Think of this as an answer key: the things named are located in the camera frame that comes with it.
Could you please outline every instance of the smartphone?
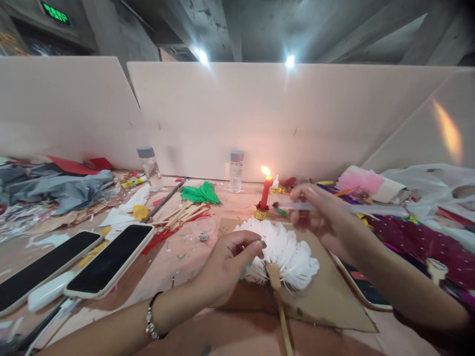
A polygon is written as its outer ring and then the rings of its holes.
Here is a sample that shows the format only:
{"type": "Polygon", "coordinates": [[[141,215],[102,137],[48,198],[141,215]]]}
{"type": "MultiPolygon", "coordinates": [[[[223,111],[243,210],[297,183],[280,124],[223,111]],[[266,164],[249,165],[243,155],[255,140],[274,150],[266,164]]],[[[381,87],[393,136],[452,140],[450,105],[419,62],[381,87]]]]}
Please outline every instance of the smartphone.
{"type": "Polygon", "coordinates": [[[352,265],[340,260],[334,254],[332,254],[332,257],[348,283],[367,307],[383,312],[392,311],[391,303],[387,301],[364,275],[352,265]]]}
{"type": "Polygon", "coordinates": [[[138,223],[125,228],[66,285],[64,294],[85,299],[103,297],[150,242],[153,233],[153,225],[138,223]]]}
{"type": "Polygon", "coordinates": [[[81,231],[1,283],[0,316],[17,309],[33,290],[62,274],[101,241],[101,234],[81,231]]]}

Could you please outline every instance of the red candle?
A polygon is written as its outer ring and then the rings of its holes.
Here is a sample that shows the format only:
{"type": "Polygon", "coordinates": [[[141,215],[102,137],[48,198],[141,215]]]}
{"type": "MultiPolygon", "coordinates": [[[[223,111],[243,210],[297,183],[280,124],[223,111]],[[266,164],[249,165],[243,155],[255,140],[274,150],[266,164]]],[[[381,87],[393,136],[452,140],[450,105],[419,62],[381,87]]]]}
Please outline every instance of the red candle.
{"type": "Polygon", "coordinates": [[[269,168],[262,166],[261,170],[262,170],[262,173],[266,175],[266,182],[264,183],[264,191],[262,192],[262,198],[261,198],[261,201],[259,202],[259,209],[266,210],[267,198],[269,197],[269,189],[271,188],[271,184],[272,184],[272,177],[271,177],[271,171],[269,170],[269,168]]]}

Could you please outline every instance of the bracelet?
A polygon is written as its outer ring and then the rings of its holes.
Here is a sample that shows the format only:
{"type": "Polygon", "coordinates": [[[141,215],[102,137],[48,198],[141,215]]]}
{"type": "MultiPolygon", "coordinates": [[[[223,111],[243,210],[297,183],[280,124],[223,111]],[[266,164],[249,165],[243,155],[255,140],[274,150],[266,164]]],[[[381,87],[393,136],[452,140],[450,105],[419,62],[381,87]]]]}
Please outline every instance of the bracelet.
{"type": "Polygon", "coordinates": [[[145,329],[145,332],[147,334],[150,334],[150,336],[152,337],[152,340],[164,339],[168,335],[168,333],[165,333],[163,335],[157,335],[157,333],[155,332],[155,325],[153,325],[152,323],[153,302],[155,302],[155,298],[157,298],[162,293],[163,292],[158,292],[157,294],[153,296],[152,300],[150,301],[150,304],[148,305],[147,317],[145,318],[147,320],[147,328],[145,329]]]}

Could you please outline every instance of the green exit sign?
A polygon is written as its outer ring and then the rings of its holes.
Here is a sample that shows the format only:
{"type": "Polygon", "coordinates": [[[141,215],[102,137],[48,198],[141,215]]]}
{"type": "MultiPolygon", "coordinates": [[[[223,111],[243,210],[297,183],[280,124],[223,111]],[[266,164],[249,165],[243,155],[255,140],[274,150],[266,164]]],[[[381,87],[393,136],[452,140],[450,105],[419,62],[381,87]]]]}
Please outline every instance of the green exit sign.
{"type": "Polygon", "coordinates": [[[65,13],[55,9],[52,6],[49,6],[48,4],[44,3],[43,1],[40,1],[41,7],[43,9],[43,12],[47,15],[50,16],[58,21],[61,21],[62,23],[71,26],[71,21],[69,21],[69,17],[66,16],[65,13]]]}

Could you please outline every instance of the white partition board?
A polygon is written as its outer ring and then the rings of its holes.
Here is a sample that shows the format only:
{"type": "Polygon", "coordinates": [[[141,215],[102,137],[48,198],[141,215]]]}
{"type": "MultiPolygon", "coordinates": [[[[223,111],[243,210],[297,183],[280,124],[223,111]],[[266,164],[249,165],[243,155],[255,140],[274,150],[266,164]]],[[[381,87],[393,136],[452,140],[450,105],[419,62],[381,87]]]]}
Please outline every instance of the white partition board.
{"type": "Polygon", "coordinates": [[[141,112],[116,57],[0,57],[0,155],[140,168],[141,112]]]}
{"type": "Polygon", "coordinates": [[[337,177],[360,165],[454,67],[129,62],[164,174],[228,178],[245,151],[243,179],[337,177]]]}
{"type": "Polygon", "coordinates": [[[475,71],[453,73],[364,163],[383,172],[428,163],[475,168],[475,71]],[[434,103],[448,114],[437,114],[434,103]]]}

